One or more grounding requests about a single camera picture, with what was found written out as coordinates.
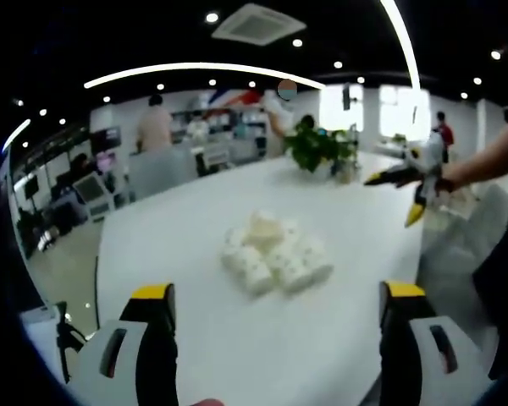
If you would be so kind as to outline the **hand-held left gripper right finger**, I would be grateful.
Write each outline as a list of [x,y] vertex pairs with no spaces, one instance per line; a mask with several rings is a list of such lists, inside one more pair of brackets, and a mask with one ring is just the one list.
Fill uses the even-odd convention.
[[494,326],[463,330],[414,283],[380,283],[381,405],[473,405],[491,387]]

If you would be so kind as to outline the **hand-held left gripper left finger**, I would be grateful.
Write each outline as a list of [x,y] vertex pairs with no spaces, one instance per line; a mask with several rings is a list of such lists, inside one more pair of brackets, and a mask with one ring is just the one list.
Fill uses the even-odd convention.
[[174,285],[148,285],[129,298],[79,352],[69,381],[81,405],[177,405]]

